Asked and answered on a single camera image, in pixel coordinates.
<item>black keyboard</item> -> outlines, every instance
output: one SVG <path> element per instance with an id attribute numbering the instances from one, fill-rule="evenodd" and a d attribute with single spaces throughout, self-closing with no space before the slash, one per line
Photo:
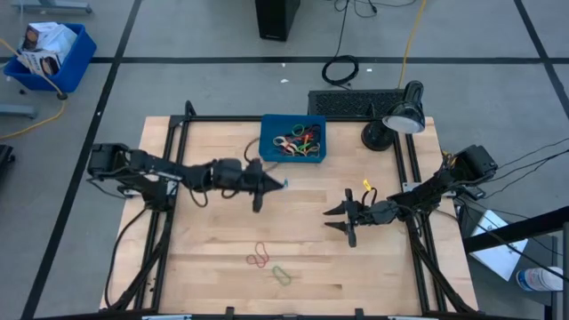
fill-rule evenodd
<path id="1" fill-rule="evenodd" d="M 351 90 L 309 92 L 309 115 L 381 117 L 403 98 L 403 90 Z"/>

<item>red rubber band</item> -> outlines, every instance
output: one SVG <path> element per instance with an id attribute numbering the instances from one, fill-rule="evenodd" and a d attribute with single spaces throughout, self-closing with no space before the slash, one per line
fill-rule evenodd
<path id="1" fill-rule="evenodd" d="M 259 253 L 259 250 L 258 250 L 259 245 L 261 245 L 263 247 L 263 252 L 265 254 L 264 257 L 262 254 Z M 257 268 L 265 268 L 265 266 L 267 265 L 269 256 L 268 256 L 267 250 L 265 249 L 265 244 L 263 242 L 258 242 L 257 244 L 255 244 L 255 253 L 257 254 L 257 256 L 259 256 L 260 261 L 257 259 L 257 256 L 250 254 L 245 258 L 245 261 L 247 262 L 247 264 L 257 265 Z"/>

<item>lamp head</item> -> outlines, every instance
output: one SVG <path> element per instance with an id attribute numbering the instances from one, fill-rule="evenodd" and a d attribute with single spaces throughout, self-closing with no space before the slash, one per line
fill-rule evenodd
<path id="1" fill-rule="evenodd" d="M 423 84 L 411 81 L 405 87 L 403 99 L 381 120 L 389 129 L 401 133 L 419 133 L 425 130 L 425 114 L 421 96 Z"/>

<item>yellow object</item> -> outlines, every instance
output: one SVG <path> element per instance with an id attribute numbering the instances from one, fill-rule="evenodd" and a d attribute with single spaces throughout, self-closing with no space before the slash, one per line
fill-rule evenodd
<path id="1" fill-rule="evenodd" d="M 407 39 L 407 46 L 405 47 L 405 54 L 403 55 L 403 65 L 401 66 L 401 75 L 399 75 L 399 84 L 397 85 L 397 88 L 399 89 L 401 89 L 401 85 L 403 85 L 403 78 L 405 77 L 405 70 L 407 69 L 407 56 L 409 55 L 409 48 L 411 48 L 411 42 L 415 38 L 415 32 L 417 31 L 417 27 L 419 26 L 419 21 L 421 21 L 421 16 L 423 15 L 425 4 L 427 4 L 427 0 L 423 0 L 421 8 L 419 8 L 419 13 L 417 13 L 417 18 L 415 18 L 415 24 L 413 25 L 413 30 L 411 30 L 409 39 Z"/>
<path id="2" fill-rule="evenodd" d="M 6 43 L 5 40 L 3 40 L 2 38 L 0 38 L 0 44 L 3 44 L 6 48 L 8 48 L 8 50 L 10 50 L 10 51 L 11 51 L 13 54 L 15 54 L 16 56 L 18 56 L 18 57 L 20 56 L 20 54 L 19 54 L 17 51 L 15 51 L 15 50 L 14 50 L 8 43 Z M 31 69 L 31 67 L 30 67 L 29 64 L 28 64 L 28 61 L 25 60 L 25 59 L 23 59 L 23 61 L 24 61 L 24 63 L 26 64 L 26 67 L 28 67 L 29 69 Z M 55 84 L 53 83 L 53 81 L 50 80 L 47 76 L 44 76 L 44 75 L 39 75 L 39 76 L 41 76 L 45 81 L 47 81 L 48 84 L 50 84 L 53 88 L 55 88 L 55 91 L 57 91 L 57 93 L 58 93 L 59 95 L 63 95 L 63 92 L 60 90 L 60 88 L 58 88 L 58 86 L 55 85 Z M 51 122 L 51 121 L 53 121 L 53 120 L 59 118 L 59 117 L 63 114 L 63 112 L 65 111 L 65 107 L 66 107 L 66 106 L 67 106 L 67 102 L 66 102 L 65 100 L 62 100 L 62 101 L 61 101 L 61 108 L 60 108 L 60 111 L 58 111 L 58 113 L 57 113 L 55 116 L 52 116 L 52 117 L 50 117 L 50 118 L 47 118 L 47 119 L 45 119 L 44 121 L 40 121 L 40 122 L 38 122 L 37 124 L 32 124 L 32 125 L 30 125 L 28 128 L 23 129 L 23 130 L 20 130 L 20 131 L 18 131 L 18 132 L 6 134 L 5 136 L 0 136 L 0 140 L 9 139 L 9 138 L 13 138 L 13 137 L 19 136 L 19 135 L 21 135 L 21 134 L 23 134 L 23 133 L 29 132 L 29 131 L 31 131 L 31 130 L 37 128 L 38 126 L 41 126 L 41 125 L 43 125 L 43 124 L 47 124 L 47 123 L 49 123 L 49 122 Z"/>
<path id="3" fill-rule="evenodd" d="M 443 156 L 452 156 L 453 154 L 451 154 L 450 152 L 446 152 L 443 150 Z M 454 163 L 456 163 L 456 157 L 453 158 L 452 162 L 451 162 L 451 166 L 454 166 Z"/>
<path id="4" fill-rule="evenodd" d="M 367 191 L 372 191 L 372 185 L 366 180 L 364 180 L 364 187 Z"/>

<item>white paper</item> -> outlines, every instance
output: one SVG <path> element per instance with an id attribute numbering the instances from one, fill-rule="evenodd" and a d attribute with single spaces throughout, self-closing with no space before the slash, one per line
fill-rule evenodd
<path id="1" fill-rule="evenodd" d="M 487 210 L 480 218 L 478 225 L 479 227 L 476 227 L 472 232 L 472 236 L 485 233 L 485 231 L 480 227 L 492 231 L 496 228 L 508 226 L 508 223 L 498 217 L 496 213 Z M 510 245 L 516 248 L 518 251 L 523 252 L 525 246 L 527 245 L 527 239 L 512 243 Z M 511 251 L 506 245 L 500 245 L 490 249 L 472 252 L 470 255 L 487 266 L 498 276 L 501 276 L 506 281 L 509 281 L 511 278 L 512 273 L 516 268 L 516 264 L 520 258 L 519 254 Z"/>

